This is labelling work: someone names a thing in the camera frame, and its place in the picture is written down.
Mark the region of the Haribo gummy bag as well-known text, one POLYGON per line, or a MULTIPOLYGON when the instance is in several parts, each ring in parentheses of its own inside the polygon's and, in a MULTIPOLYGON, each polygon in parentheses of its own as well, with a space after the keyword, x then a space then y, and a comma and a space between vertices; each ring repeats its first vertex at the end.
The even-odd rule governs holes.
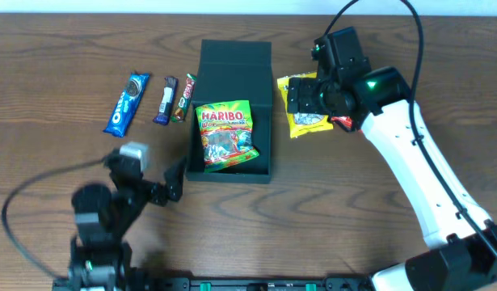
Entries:
POLYGON ((196 108, 204 171, 221 171, 259 156, 252 142, 253 119, 248 100, 209 103, 196 108))

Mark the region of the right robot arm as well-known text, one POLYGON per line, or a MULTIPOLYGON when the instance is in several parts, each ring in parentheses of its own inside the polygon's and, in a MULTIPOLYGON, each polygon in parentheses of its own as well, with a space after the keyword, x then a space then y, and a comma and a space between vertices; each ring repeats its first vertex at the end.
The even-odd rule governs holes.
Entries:
POLYGON ((309 73, 277 84, 288 112, 362 132, 411 203, 429 250, 372 274, 373 290, 476 290, 497 281, 497 224, 454 174, 394 67, 345 83, 309 73))

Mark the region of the red Hacks candy bag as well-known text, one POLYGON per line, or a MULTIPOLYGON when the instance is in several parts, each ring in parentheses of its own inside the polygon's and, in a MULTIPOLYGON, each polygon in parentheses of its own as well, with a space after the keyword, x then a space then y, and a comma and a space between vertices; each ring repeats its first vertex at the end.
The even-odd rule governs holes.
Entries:
POLYGON ((343 131, 347 133, 353 132, 355 130, 352 119, 348 116, 332 116, 331 123, 338 125, 343 131))

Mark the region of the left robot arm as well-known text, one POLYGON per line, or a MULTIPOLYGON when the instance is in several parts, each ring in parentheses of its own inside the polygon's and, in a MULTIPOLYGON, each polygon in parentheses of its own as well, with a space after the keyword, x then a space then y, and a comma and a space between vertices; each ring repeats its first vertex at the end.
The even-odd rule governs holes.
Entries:
POLYGON ((164 207, 183 195, 186 158, 164 173, 164 183, 144 179, 141 161, 122 154, 109 154, 103 164, 110 170, 116 191, 102 183, 79 188, 72 197, 77 238, 71 241, 67 289, 151 290, 146 272, 131 266, 132 248, 123 240, 144 207, 164 207))

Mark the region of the yellow Hacks candy bag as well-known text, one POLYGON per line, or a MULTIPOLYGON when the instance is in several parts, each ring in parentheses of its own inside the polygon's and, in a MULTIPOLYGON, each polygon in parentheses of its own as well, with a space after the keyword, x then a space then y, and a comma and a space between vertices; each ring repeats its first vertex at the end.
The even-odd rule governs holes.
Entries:
POLYGON ((278 78, 277 86, 284 102, 284 113, 287 116, 289 123, 289 136, 291 138, 297 138, 307 133, 316 133, 327 130, 332 130, 334 125, 328 122, 327 116, 319 114, 309 114, 309 113, 288 113, 288 95, 289 95, 289 79, 290 78, 315 78, 317 73, 315 71, 303 73, 303 74, 293 74, 289 76, 284 76, 278 78))

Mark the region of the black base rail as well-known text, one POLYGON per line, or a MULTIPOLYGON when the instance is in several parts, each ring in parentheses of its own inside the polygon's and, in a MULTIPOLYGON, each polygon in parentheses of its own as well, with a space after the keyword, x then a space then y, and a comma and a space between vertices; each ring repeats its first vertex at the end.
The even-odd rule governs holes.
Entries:
POLYGON ((188 279, 132 280, 124 288, 134 291, 374 291, 365 276, 335 276, 326 279, 188 279))

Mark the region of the blue Oreo cookie pack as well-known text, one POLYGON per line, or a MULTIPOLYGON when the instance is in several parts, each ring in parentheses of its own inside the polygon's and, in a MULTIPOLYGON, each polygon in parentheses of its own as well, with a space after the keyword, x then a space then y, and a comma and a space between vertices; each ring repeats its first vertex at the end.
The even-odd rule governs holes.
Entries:
POLYGON ((114 137, 125 136, 136 114, 149 79, 150 74, 130 74, 107 126, 103 130, 105 133, 109 133, 114 137))

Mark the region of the dark green open box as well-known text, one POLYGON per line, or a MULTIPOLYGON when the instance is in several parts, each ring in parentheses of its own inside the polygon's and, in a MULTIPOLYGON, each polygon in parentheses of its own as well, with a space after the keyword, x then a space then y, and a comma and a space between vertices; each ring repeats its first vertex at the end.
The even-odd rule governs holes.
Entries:
POLYGON ((272 44, 263 41, 203 40, 196 88, 187 114, 190 121, 187 179, 218 183, 269 183, 272 177, 272 110, 272 44), (250 102, 254 121, 252 142, 259 156, 224 170, 206 173, 196 108, 237 100, 250 102))

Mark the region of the purple white chocolate bar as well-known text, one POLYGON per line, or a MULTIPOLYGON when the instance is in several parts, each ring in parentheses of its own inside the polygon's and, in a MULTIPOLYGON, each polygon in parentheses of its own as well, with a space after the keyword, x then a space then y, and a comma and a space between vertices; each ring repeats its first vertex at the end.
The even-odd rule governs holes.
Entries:
POLYGON ((165 82, 158 114, 153 118, 153 122, 160 125, 168 125, 169 123, 179 80, 176 77, 167 76, 165 82))

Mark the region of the red green candy bar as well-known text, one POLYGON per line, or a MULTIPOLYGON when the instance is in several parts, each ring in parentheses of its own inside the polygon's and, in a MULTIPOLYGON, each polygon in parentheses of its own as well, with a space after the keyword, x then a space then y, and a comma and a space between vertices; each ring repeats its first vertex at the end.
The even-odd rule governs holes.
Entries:
POLYGON ((196 87, 196 76, 187 74, 183 94, 179 99, 177 108, 171 116, 171 121, 175 123, 184 122, 187 111, 190 108, 192 95, 196 87))

